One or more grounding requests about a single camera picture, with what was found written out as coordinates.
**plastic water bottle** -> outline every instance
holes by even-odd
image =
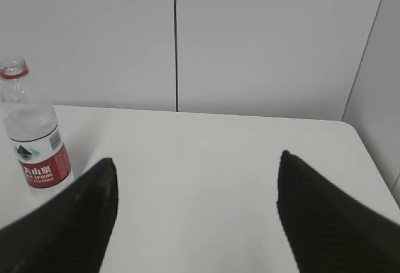
[[[53,105],[38,91],[24,59],[0,62],[2,118],[34,196],[46,201],[73,182]]]

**table surface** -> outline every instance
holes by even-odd
[[[343,122],[56,106],[72,169],[112,157],[119,211],[102,273],[298,272],[276,209],[284,149],[387,218],[400,211]],[[0,226],[37,205],[0,127]]]

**black object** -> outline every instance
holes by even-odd
[[[397,224],[288,151],[282,154],[277,186],[278,213],[301,273],[400,272]]]
[[[0,230],[0,273],[99,272],[118,210],[112,159]]]

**white label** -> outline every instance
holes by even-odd
[[[50,134],[33,141],[11,139],[18,160],[25,164],[36,164],[55,155],[63,146],[58,127]]]

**water bottle label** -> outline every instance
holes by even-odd
[[[31,187],[52,187],[67,178],[71,165],[58,127],[33,141],[11,140]]]

